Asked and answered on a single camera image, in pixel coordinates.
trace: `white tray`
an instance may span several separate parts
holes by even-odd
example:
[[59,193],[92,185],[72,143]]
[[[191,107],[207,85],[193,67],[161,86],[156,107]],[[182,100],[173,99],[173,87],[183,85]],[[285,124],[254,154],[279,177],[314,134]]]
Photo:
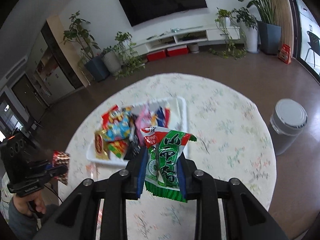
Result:
[[[159,108],[159,106],[164,108],[166,106],[167,102],[170,104],[171,102],[174,101],[174,99],[175,98],[169,97],[169,98],[160,98],[160,99],[150,100],[149,101],[150,111],[155,112]],[[180,116],[182,119],[181,131],[188,132],[187,103],[186,103],[185,99],[182,97],[176,97],[176,99],[178,100],[179,109],[180,109]],[[132,113],[138,115],[146,103],[147,102],[132,105],[133,106]],[[184,153],[184,156],[186,158],[188,158],[188,145],[185,146],[183,153]],[[128,161],[123,160],[123,159],[119,159],[114,154],[110,154],[110,155],[111,155],[110,160],[101,160],[101,159],[96,158],[96,151],[95,151],[95,147],[94,147],[94,134],[92,134],[92,141],[91,141],[91,143],[87,149],[87,152],[86,152],[86,156],[89,161],[101,163],[101,164],[121,166],[121,167],[127,166]]]

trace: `brown door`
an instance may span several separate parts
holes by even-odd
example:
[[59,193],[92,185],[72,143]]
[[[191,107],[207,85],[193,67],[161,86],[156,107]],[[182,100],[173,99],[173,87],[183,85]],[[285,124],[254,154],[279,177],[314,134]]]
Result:
[[39,121],[47,105],[41,99],[38,92],[34,89],[26,75],[23,75],[17,83],[12,87],[13,93],[19,99],[24,107],[28,107],[31,115],[36,121]]

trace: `floral tablecloth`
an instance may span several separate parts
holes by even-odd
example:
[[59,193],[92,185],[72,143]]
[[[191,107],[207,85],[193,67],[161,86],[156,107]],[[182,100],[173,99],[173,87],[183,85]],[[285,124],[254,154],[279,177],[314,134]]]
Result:
[[[170,96],[185,98],[188,132],[198,138],[197,142],[188,143],[188,158],[214,178],[239,178],[268,209],[276,183],[276,159],[270,134],[256,105],[221,83],[177,73],[148,77],[121,90],[84,120],[66,150],[71,156],[69,182],[68,186],[59,183],[60,197],[67,198],[88,177],[85,153],[93,132],[101,125],[103,113],[114,104],[127,106]],[[97,165],[97,169],[100,180],[120,168]],[[144,190],[140,200],[127,200],[126,206],[130,240],[194,239],[196,201],[181,203]]]

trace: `green snack package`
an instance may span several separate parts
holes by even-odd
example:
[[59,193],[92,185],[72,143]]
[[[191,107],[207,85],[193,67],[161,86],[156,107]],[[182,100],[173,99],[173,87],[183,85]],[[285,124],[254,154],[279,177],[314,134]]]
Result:
[[160,126],[143,128],[141,133],[149,153],[147,190],[155,196],[186,202],[179,189],[177,160],[187,142],[196,141],[196,137]]

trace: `person's arm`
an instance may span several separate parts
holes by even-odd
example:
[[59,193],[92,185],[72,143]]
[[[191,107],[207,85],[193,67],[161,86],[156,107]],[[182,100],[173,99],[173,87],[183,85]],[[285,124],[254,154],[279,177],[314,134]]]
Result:
[[41,191],[22,198],[14,195],[9,204],[9,226],[19,240],[31,240],[37,233],[37,220],[33,218],[27,204],[32,200],[36,204],[36,210],[45,214],[46,206]]

